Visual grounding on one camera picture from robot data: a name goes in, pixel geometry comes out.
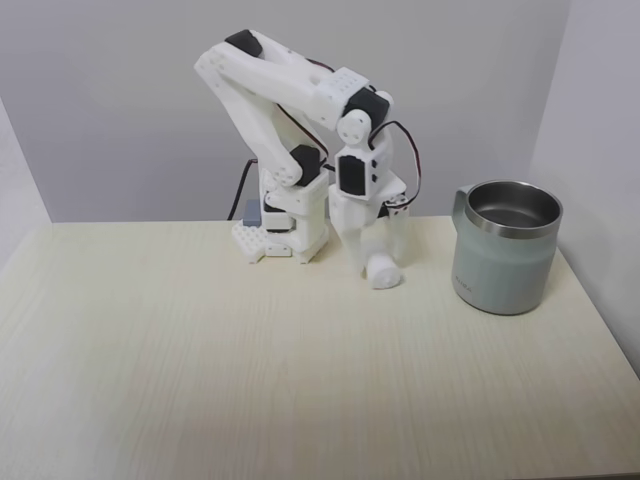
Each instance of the mug handle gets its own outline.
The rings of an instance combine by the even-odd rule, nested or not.
[[[453,220],[453,226],[458,230],[460,220],[462,219],[462,213],[464,212],[464,205],[467,199],[467,194],[475,185],[466,185],[460,187],[456,192],[456,198],[453,201],[453,212],[451,212],[451,219]]]

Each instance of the metal rim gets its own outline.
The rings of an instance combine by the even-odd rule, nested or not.
[[[481,187],[484,187],[486,185],[492,185],[496,183],[517,184],[522,187],[533,188],[535,190],[538,190],[539,192],[549,196],[558,205],[558,216],[550,223],[547,223],[540,227],[533,227],[533,228],[502,225],[500,223],[486,219],[480,213],[476,212],[473,209],[473,207],[469,203],[469,198],[471,197],[471,194],[475,190]],[[558,198],[554,194],[552,194],[551,192],[543,188],[537,187],[536,185],[532,185],[527,182],[520,182],[516,180],[489,180],[488,182],[479,183],[475,185],[471,190],[469,190],[465,199],[464,212],[471,223],[473,223],[476,227],[480,228],[481,230],[484,230],[485,232],[488,232],[503,238],[528,240],[533,238],[544,237],[551,233],[556,233],[560,228],[560,220],[562,219],[564,209],[562,207],[562,203],[560,203],[560,200],[558,200]]]

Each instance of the blue component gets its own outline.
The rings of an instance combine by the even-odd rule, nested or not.
[[[262,215],[260,213],[260,200],[247,200],[242,216],[242,224],[245,227],[259,227],[262,225]]]

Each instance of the cable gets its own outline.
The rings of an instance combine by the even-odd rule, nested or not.
[[[313,60],[312,58],[307,58],[307,62],[313,63],[314,65],[318,65],[319,67],[323,67],[323,68],[326,68],[327,70],[331,70],[332,72],[335,72],[335,69],[331,68],[326,63],[322,63],[322,62],[319,62],[317,60]]]
[[[324,164],[324,162],[327,161],[327,158],[329,158],[329,150],[327,149],[327,147],[325,147],[324,143],[318,140],[318,138],[316,138],[309,130],[304,128],[300,122],[298,122],[295,118],[293,118],[293,116],[282,107],[282,105],[280,105],[279,103],[276,103],[276,105],[278,106],[280,111],[284,113],[287,116],[287,118],[295,124],[296,127],[302,130],[302,133],[304,133],[307,137],[309,137],[311,141],[315,143],[320,148],[320,150],[324,152],[324,159],[320,162],[320,165]]]
[[[251,160],[247,160],[246,165],[244,166],[244,170],[242,170],[242,176],[240,177],[240,184],[238,185],[238,190],[236,191],[236,198],[233,199],[233,206],[231,207],[231,211],[229,212],[229,216],[227,220],[233,220],[233,216],[236,213],[236,208],[238,208],[238,202],[240,201],[240,196],[242,195],[242,190],[244,189],[244,182],[247,179],[247,174],[249,173],[249,168],[254,163],[258,163],[255,158]]]
[[[369,148],[371,150],[374,149],[373,140],[378,136],[378,134],[383,129],[385,129],[389,125],[396,125],[406,135],[407,139],[409,140],[409,143],[411,144],[411,148],[413,149],[413,155],[416,161],[416,171],[418,172],[418,181],[417,181],[418,185],[417,185],[416,193],[413,195],[413,197],[411,197],[406,202],[403,202],[398,205],[387,205],[388,208],[398,209],[398,208],[408,207],[418,197],[418,194],[420,193],[420,188],[422,187],[422,165],[420,164],[420,152],[418,151],[416,142],[413,140],[413,137],[411,136],[411,133],[409,132],[409,130],[407,130],[406,127],[397,120],[391,120],[389,122],[383,123],[378,128],[376,128],[373,132],[371,132],[371,135],[369,135],[369,140],[368,140]]]

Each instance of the stainless steel mug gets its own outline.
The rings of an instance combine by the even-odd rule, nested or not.
[[[560,201],[527,183],[493,180],[459,189],[452,216],[456,293],[499,315],[537,307],[556,251]]]

